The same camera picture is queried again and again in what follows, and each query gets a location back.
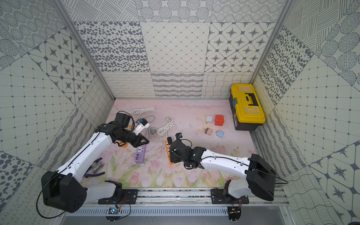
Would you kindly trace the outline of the small orange power strip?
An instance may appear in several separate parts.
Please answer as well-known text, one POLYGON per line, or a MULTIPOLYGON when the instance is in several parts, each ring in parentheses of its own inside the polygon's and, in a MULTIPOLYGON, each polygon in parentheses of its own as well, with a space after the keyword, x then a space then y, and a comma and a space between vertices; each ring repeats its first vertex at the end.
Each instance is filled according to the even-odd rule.
POLYGON ((171 158, 170 158, 170 145, 168 143, 168 141, 165 141, 165 148, 166 148, 166 154, 168 157, 168 161, 170 165, 174 165, 174 163, 171 162, 171 158))

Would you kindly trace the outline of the black charger plug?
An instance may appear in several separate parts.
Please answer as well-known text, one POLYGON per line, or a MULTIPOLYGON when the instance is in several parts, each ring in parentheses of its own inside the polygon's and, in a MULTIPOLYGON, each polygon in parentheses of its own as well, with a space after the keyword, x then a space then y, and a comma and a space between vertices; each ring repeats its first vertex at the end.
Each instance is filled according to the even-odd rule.
POLYGON ((171 137, 168 137, 168 138, 167 138, 167 142, 168 142, 169 145, 171 145, 171 144, 173 143, 172 138, 171 138, 171 137))

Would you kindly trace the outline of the purple power strip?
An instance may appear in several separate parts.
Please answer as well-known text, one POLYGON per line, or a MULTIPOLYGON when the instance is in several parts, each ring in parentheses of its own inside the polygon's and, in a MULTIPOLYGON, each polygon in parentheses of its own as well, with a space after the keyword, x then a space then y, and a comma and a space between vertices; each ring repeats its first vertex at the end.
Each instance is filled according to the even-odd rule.
POLYGON ((146 147, 147 145, 141 145, 137 148, 136 150, 136 155, 135 155, 135 162, 142 164, 145 160, 145 153, 146 153, 146 147))

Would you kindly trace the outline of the pink charger plug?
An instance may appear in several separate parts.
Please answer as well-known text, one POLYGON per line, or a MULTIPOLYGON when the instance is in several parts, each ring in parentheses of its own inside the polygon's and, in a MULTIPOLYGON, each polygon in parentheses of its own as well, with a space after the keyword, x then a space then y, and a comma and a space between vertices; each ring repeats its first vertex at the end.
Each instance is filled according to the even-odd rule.
POLYGON ((211 136, 212 133, 213 133, 213 130, 212 130, 211 128, 208 128, 208 127, 207 127, 207 128, 204 129, 204 133, 207 134, 207 135, 209 135, 209 136, 211 136))

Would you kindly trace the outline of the white charger plug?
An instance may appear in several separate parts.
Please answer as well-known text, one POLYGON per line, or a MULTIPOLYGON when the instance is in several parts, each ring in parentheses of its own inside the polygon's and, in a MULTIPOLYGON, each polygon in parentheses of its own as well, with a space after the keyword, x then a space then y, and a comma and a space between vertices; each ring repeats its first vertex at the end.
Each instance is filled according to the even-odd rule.
POLYGON ((205 122, 211 124, 213 122, 213 116, 207 115, 205 122))

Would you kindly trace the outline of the blue charger plug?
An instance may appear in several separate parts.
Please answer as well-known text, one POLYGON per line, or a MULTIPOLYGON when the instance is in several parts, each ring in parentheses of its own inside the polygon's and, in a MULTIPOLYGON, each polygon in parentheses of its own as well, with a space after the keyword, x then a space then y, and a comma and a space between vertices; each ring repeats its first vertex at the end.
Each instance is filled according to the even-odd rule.
POLYGON ((216 136, 222 138, 224 136, 224 132, 221 130, 216 131, 216 136))

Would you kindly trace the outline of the red cube adapter plug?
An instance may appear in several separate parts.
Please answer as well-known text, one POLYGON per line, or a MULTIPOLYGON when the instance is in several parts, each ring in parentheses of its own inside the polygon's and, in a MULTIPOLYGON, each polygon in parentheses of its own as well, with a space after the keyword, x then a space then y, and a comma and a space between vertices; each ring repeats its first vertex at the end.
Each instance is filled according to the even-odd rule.
POLYGON ((224 125, 224 116, 223 115, 216 115, 215 116, 215 120, 214 120, 214 124, 215 126, 223 126, 224 125))

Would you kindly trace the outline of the large orange power strip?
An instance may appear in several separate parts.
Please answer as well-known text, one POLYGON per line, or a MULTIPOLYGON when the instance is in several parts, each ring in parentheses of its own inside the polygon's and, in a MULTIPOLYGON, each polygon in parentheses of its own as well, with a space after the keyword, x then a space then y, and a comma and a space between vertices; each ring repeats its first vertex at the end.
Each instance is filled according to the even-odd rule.
MULTIPOLYGON (((131 130, 132 129, 132 126, 128 125, 128 127, 126 128, 126 130, 131 130)), ((126 148, 128 146, 128 143, 125 143, 125 142, 122 142, 122 141, 118 141, 119 143, 119 147, 120 148, 126 148)))

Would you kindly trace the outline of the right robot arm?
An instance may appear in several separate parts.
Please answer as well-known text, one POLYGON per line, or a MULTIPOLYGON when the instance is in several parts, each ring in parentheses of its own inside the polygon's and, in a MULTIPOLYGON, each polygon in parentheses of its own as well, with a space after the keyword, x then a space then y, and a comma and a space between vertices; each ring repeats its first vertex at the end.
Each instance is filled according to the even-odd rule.
POLYGON ((284 179, 277 176, 275 169, 257 154, 252 154, 251 157, 232 157, 203 147, 191 148, 177 139, 170 144, 169 157, 171 163, 182 162, 188 170, 213 169, 240 177, 240 180, 228 181, 224 187, 225 195, 235 199, 253 194, 272 202, 276 180, 282 180, 286 184, 284 179))

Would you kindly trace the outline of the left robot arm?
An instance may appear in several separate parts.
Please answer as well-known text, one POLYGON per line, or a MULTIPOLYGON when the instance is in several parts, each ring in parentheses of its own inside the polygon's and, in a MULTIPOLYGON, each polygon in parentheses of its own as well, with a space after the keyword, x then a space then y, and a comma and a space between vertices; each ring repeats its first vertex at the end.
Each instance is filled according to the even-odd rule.
POLYGON ((146 119, 134 118, 125 111, 119 111, 115 120, 99 125, 90 140, 56 171, 47 171, 41 178, 42 190, 38 198, 44 205, 63 212, 73 213, 83 204, 98 201, 118 205, 125 201, 122 184, 106 181, 103 185, 83 187, 80 182, 90 170, 98 156, 111 144, 130 144, 137 148, 149 143, 141 132, 150 126, 146 119))

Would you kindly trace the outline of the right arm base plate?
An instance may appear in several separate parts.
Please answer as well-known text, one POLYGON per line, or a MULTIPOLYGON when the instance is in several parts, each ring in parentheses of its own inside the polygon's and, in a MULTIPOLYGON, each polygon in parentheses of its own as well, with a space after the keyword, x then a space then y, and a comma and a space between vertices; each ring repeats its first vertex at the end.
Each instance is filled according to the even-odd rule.
POLYGON ((212 204, 249 204, 247 196, 242 196, 240 199, 232 197, 224 189, 213 188, 210 190, 212 204))

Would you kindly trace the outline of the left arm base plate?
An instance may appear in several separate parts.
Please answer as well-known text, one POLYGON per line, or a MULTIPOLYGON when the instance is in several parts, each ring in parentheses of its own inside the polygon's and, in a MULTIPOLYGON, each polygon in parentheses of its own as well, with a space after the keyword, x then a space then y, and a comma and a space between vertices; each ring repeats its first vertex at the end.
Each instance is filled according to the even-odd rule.
POLYGON ((136 204, 138 189, 122 189, 116 190, 112 197, 103 198, 98 200, 98 204, 107 205, 107 204, 136 204))

